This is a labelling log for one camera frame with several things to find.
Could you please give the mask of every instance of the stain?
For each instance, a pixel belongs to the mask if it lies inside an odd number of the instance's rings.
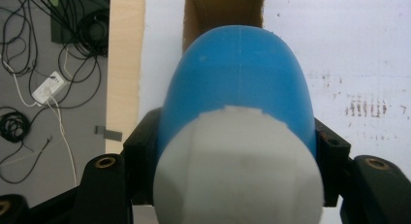
[[[364,110],[364,116],[366,117],[366,101],[364,101],[363,110]]]
[[[385,101],[383,100],[383,114],[387,113],[387,106],[385,104]]]
[[[323,85],[324,87],[328,88],[330,87],[330,82],[331,82],[331,78],[330,78],[330,72],[323,72],[323,75],[321,76],[321,78],[323,79]]]
[[[350,105],[345,108],[345,115],[358,116],[358,117],[383,117],[389,111],[390,105],[383,101],[364,101],[362,96],[348,96],[351,98]]]
[[[357,101],[357,112],[358,116],[361,116],[361,101]]]
[[[356,106],[355,106],[355,101],[351,101],[351,107],[350,107],[350,110],[351,110],[351,116],[356,116]]]
[[[402,107],[402,114],[405,114],[407,112],[407,107],[406,106],[401,106]]]
[[[371,116],[374,116],[374,104],[371,104]]]
[[[341,92],[339,91],[338,93],[334,93],[332,96],[334,98],[334,100],[336,99],[337,96],[341,95]]]

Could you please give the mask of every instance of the cardboard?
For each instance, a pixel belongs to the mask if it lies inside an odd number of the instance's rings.
[[[264,0],[185,0],[183,50],[212,28],[263,27],[263,3]]]

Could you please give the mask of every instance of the rust mark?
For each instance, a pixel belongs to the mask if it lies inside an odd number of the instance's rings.
[[[380,102],[377,102],[377,116],[376,117],[380,117]]]
[[[385,101],[383,100],[383,114],[387,112],[387,106],[385,104]]]
[[[363,110],[364,110],[364,116],[366,117],[366,101],[364,101]]]
[[[380,118],[387,114],[390,107],[385,100],[371,101],[369,103],[363,101],[361,96],[357,96],[356,98],[350,96],[350,98],[352,98],[351,103],[345,108],[345,115]]]
[[[383,141],[389,141],[394,136],[386,136],[384,133],[361,132],[361,133],[357,133],[357,137],[364,138],[366,140],[373,140],[375,142],[381,143]]]
[[[359,113],[359,116],[361,116],[361,101],[357,101],[357,111]]]
[[[401,106],[402,107],[402,114],[405,114],[405,112],[407,111],[407,107],[406,106]]]
[[[356,116],[356,106],[354,105],[354,100],[352,100],[351,101],[351,108],[350,108],[350,110],[351,110],[351,116]]]
[[[371,103],[371,116],[374,116],[374,104]]]

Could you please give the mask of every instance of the gray surface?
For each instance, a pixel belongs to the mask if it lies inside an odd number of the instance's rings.
[[[0,7],[15,5],[8,0],[0,0]],[[38,8],[32,7],[33,21],[39,47],[38,69],[49,75],[58,70],[57,57],[62,45],[52,43],[50,40],[50,21]],[[3,34],[4,16],[0,15],[0,34]],[[17,22],[12,23],[11,29],[16,28]],[[80,62],[73,57],[69,58],[67,68],[74,71]],[[102,69],[101,86],[96,96],[86,105],[72,109],[62,110],[63,125],[67,141],[73,151],[73,156],[77,169],[77,179],[80,182],[83,168],[86,163],[95,156],[105,152],[105,140],[102,135],[94,134],[94,127],[106,124],[106,90],[107,90],[107,58],[99,58]],[[41,109],[37,106],[26,108],[20,102],[16,91],[16,85],[9,74],[0,66],[0,107],[10,106],[23,112],[29,119]],[[28,75],[19,78],[20,89],[27,103],[32,104],[33,100],[28,92]],[[37,88],[46,78],[34,75],[33,88]],[[78,104],[89,97],[98,82],[97,70],[84,83],[75,85],[64,102],[66,106]],[[46,143],[47,138],[51,142],[44,151],[40,160],[32,172],[31,176],[23,183],[12,185],[0,179],[0,195],[17,193],[26,197],[29,206],[35,206],[53,196],[56,196],[74,186],[73,171],[67,146],[62,140],[59,123],[56,115],[51,111],[44,111],[31,128],[30,134],[26,137],[25,143],[35,152],[39,152]],[[11,144],[0,138],[0,159],[10,154],[18,148],[19,144]],[[3,175],[9,179],[18,179],[24,176],[34,160],[37,153],[24,148],[21,152],[8,160],[1,166]]]

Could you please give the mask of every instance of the metal screw insert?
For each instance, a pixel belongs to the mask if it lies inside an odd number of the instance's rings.
[[[99,169],[105,169],[105,168],[111,167],[114,163],[115,163],[115,158],[104,157],[104,158],[99,159],[96,162],[95,167]]]
[[[365,162],[374,169],[378,169],[378,170],[388,170],[388,169],[390,169],[390,166],[387,163],[385,163],[384,161],[381,161],[379,159],[366,158]]]

